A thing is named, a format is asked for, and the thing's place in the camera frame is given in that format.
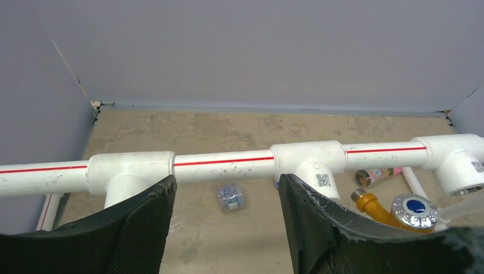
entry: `white pipe elbow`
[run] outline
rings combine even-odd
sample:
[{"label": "white pipe elbow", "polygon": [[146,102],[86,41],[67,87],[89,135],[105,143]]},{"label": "white pipe elbow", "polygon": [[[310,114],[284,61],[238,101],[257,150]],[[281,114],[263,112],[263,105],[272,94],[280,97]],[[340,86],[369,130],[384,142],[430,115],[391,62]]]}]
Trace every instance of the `white pipe elbow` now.
[{"label": "white pipe elbow", "polygon": [[271,147],[274,155],[274,176],[293,173],[328,198],[339,199],[333,174],[343,173],[346,152],[338,141],[276,144]]},{"label": "white pipe elbow", "polygon": [[427,148],[427,161],[447,195],[464,195],[484,186],[484,140],[474,134],[417,137]]},{"label": "white pipe elbow", "polygon": [[109,207],[172,175],[174,158],[172,151],[94,155],[87,165],[87,188],[94,195],[106,194]]}]

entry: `concrete floor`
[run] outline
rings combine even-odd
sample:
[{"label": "concrete floor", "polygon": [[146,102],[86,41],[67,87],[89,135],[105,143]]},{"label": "concrete floor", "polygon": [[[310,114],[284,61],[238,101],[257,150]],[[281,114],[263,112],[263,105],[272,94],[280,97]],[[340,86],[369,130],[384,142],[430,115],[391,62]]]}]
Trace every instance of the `concrete floor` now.
[{"label": "concrete floor", "polygon": [[[85,154],[175,151],[176,154],[263,150],[272,144],[338,140],[341,143],[408,141],[416,136],[452,134],[442,118],[330,116],[307,114],[102,111]],[[431,172],[415,170],[429,198],[446,198]],[[345,206],[356,210],[350,193],[354,171],[336,176]],[[215,189],[223,182],[178,186],[163,273],[292,273],[279,196],[270,179],[241,182],[248,207],[223,214]],[[389,209],[393,198],[410,192],[403,177],[371,188]],[[74,193],[61,224],[102,210],[104,197]],[[469,215],[452,225],[482,225]]]}]

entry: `small plastic bag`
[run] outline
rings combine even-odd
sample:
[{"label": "small plastic bag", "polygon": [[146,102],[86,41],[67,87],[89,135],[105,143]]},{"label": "small plastic bag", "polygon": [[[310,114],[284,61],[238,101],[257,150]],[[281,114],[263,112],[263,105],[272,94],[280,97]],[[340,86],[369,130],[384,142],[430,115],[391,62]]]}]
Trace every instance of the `small plastic bag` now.
[{"label": "small plastic bag", "polygon": [[238,183],[230,183],[217,190],[217,200],[223,212],[245,207],[245,199]]}]

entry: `qr code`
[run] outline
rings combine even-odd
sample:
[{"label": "qr code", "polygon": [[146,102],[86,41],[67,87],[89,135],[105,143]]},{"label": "qr code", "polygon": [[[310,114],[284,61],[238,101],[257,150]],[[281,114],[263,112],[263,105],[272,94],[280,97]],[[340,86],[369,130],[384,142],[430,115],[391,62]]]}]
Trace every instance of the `qr code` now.
[{"label": "qr code", "polygon": [[330,187],[331,182],[329,181],[328,174],[316,174],[316,178],[318,179],[318,185],[320,187]]},{"label": "qr code", "polygon": [[472,165],[477,172],[484,172],[484,167],[482,167],[482,164],[480,162],[472,162]]}]

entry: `brass fitting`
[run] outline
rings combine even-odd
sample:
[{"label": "brass fitting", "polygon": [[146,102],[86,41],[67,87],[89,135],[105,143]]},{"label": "brass fitting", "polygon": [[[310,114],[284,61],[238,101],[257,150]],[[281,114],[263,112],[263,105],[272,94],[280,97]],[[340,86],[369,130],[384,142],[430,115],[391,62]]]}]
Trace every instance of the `brass fitting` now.
[{"label": "brass fitting", "polygon": [[430,233],[432,231],[432,229],[415,229],[398,221],[393,214],[383,208],[373,193],[367,193],[363,188],[356,189],[351,194],[351,199],[356,203],[356,208],[359,211],[368,214],[379,223],[419,233]]}]

